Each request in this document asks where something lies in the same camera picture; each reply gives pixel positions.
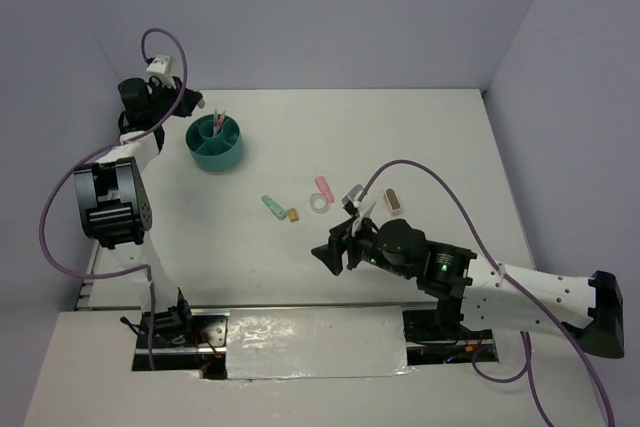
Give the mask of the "pink pen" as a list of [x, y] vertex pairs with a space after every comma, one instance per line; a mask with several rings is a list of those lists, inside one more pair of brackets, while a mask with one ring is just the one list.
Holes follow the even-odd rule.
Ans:
[[224, 122], [226, 120], [226, 112], [222, 111], [221, 113], [219, 113], [219, 118], [218, 118], [218, 132], [217, 135], [219, 135], [222, 131], [222, 128], [224, 126]]

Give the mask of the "yellow binder clip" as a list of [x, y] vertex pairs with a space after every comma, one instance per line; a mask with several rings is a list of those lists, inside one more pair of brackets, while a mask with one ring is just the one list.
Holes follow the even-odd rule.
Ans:
[[287, 210], [287, 218], [290, 222], [296, 222], [300, 219], [299, 213], [295, 208], [290, 208]]

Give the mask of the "silver white pen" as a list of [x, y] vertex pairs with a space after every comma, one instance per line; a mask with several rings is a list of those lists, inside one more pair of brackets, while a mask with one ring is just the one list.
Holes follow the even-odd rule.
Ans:
[[218, 132], [218, 118], [219, 118], [219, 113], [217, 109], [214, 109], [214, 113], [213, 113], [213, 124], [212, 124], [212, 136], [215, 137], [217, 135]]

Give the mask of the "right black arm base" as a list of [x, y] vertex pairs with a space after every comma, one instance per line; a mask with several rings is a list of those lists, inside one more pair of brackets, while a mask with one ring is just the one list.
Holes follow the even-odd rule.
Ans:
[[457, 332], [436, 325], [434, 310], [402, 312], [407, 363], [409, 366], [497, 362], [490, 330]]

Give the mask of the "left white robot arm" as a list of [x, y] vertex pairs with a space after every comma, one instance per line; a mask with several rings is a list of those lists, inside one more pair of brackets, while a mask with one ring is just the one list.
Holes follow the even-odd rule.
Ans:
[[118, 271], [131, 277], [141, 303], [140, 331], [182, 346], [195, 336], [196, 322], [152, 244], [153, 214], [142, 171], [164, 146], [164, 130], [152, 128], [167, 114], [191, 116], [204, 99], [179, 77], [168, 81], [158, 74], [126, 79], [118, 92], [124, 106], [118, 144], [74, 169], [82, 228], [112, 255]]

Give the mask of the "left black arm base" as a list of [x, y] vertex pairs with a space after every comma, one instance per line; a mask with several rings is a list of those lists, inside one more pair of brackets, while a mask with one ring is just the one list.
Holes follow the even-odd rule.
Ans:
[[194, 330], [180, 334], [176, 340], [166, 340], [158, 334], [152, 343], [152, 358], [148, 353], [148, 336], [139, 333], [134, 348], [132, 370], [189, 371], [205, 380], [225, 380], [228, 316], [196, 315]]

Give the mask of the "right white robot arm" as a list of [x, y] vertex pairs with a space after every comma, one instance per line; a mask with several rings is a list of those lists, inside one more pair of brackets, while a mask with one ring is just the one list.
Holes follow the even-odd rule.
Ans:
[[446, 338], [485, 330], [569, 335], [583, 352], [609, 359], [624, 355], [623, 299], [614, 274], [553, 275], [489, 259], [467, 248], [436, 242], [395, 219], [376, 226], [347, 220], [329, 232], [312, 255], [333, 275], [366, 262], [437, 301], [436, 330]]

